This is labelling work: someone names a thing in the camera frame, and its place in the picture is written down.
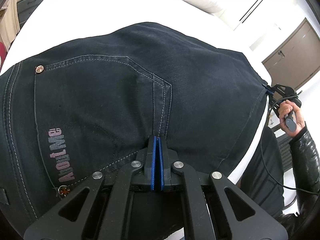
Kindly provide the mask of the person's right hand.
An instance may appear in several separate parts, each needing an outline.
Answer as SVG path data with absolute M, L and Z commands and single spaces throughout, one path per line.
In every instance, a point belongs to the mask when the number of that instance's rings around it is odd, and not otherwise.
M 285 100 L 280 104 L 279 120 L 281 129 L 294 138 L 304 127 L 305 121 L 301 109 L 290 100 Z

